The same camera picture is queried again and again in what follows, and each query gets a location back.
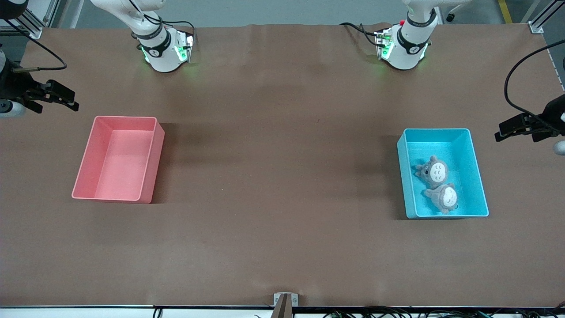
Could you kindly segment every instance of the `gray plush toy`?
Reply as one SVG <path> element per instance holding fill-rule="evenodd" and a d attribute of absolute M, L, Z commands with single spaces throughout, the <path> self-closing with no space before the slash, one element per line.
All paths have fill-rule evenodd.
<path fill-rule="evenodd" d="M 424 194 L 443 214 L 457 209 L 457 192 L 453 183 L 442 184 L 435 190 L 427 189 Z"/>
<path fill-rule="evenodd" d="M 431 156 L 424 165 L 417 165 L 416 170 L 418 170 L 416 176 L 429 183 L 432 189 L 443 184 L 447 180 L 449 172 L 445 162 L 439 160 L 436 156 Z"/>

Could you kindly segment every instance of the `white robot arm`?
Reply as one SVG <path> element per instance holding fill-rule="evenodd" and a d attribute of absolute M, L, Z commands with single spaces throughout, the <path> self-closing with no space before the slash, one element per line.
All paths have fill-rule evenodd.
<path fill-rule="evenodd" d="M 415 67 L 424 58 L 429 36 L 437 26 L 435 7 L 462 5 L 471 0 L 402 0 L 408 7 L 406 21 L 376 35 L 380 59 L 400 70 Z"/>
<path fill-rule="evenodd" d="M 171 72 L 190 59 L 193 35 L 163 24 L 154 10 L 165 0 L 91 0 L 125 23 L 141 43 L 145 60 L 159 72 Z"/>
<path fill-rule="evenodd" d="M 30 41 L 42 46 L 36 39 L 10 22 L 11 19 L 19 18 L 27 6 L 28 0 L 0 0 L 0 19 L 27 36 Z M 43 106 L 36 101 L 65 105 L 73 111 L 79 110 L 79 103 L 75 102 L 75 93 L 71 89 L 55 80 L 48 80 L 43 84 L 32 78 L 31 72 L 63 70 L 67 67 L 55 53 L 44 46 L 42 48 L 61 61 L 63 66 L 22 68 L 18 63 L 8 59 L 0 49 L 0 118 L 23 116 L 26 109 L 41 114 Z"/>

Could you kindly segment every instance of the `plush toy face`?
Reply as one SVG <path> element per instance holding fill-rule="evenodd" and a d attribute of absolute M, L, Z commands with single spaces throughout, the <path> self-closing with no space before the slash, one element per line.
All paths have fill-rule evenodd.
<path fill-rule="evenodd" d="M 443 201 L 444 206 L 447 208 L 451 208 L 457 203 L 457 193 L 453 188 L 445 188 Z"/>
<path fill-rule="evenodd" d="M 424 165 L 416 165 L 416 176 L 429 183 L 431 188 L 437 188 L 447 180 L 449 169 L 445 162 L 436 156 L 431 156 Z"/>
<path fill-rule="evenodd" d="M 435 164 L 433 164 L 433 166 L 429 168 L 429 176 L 434 182 L 437 183 L 445 181 L 445 165 L 441 162 L 436 162 Z"/>

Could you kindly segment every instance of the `green led light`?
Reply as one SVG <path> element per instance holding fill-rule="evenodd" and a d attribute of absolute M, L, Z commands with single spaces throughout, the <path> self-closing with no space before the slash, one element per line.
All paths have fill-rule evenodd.
<path fill-rule="evenodd" d="M 428 45 L 426 44 L 426 46 L 424 46 L 424 49 L 422 50 L 422 54 L 420 55 L 420 59 L 424 58 L 424 54 L 425 54 L 425 50 L 428 48 Z"/>
<path fill-rule="evenodd" d="M 147 57 L 147 53 L 145 52 L 145 49 L 143 48 L 143 46 L 141 47 L 141 51 L 143 52 L 143 55 L 145 56 L 145 61 L 147 63 L 149 63 L 149 58 Z"/>
<path fill-rule="evenodd" d="M 176 49 L 177 55 L 179 56 L 179 60 L 181 62 L 186 61 L 186 50 L 183 49 L 182 47 L 179 48 L 178 46 L 175 46 L 175 49 Z"/>
<path fill-rule="evenodd" d="M 383 53 L 381 55 L 382 58 L 389 58 L 390 57 L 390 52 L 392 51 L 392 49 L 394 48 L 394 43 L 391 41 L 388 43 L 388 45 L 386 47 L 383 48 Z"/>

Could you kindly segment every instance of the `floor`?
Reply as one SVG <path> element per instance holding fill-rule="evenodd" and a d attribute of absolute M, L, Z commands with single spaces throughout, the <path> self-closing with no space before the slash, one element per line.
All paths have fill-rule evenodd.
<path fill-rule="evenodd" d="M 514 23 L 519 23 L 533 0 L 474 0 L 457 12 L 451 23 L 499 24 L 505 23 L 500 3 L 507 4 L 507 12 Z M 542 0 L 534 15 L 549 0 Z M 445 20 L 452 7 L 443 8 Z M 67 0 L 60 9 L 58 26 L 63 28 L 124 28 L 125 24 L 109 13 L 95 7 L 90 0 Z M 159 10 L 168 20 L 190 20 L 197 27 L 236 27 L 248 24 L 339 24 L 354 22 L 374 24 L 395 23 L 406 17 L 406 7 L 395 0 L 359 0 L 355 5 L 339 0 L 168 0 Z M 545 25 L 547 43 L 565 37 L 565 8 L 557 12 Z M 21 60 L 25 43 L 20 36 L 0 36 L 6 55 Z M 565 45 L 551 49 L 555 66 L 565 78 Z"/>

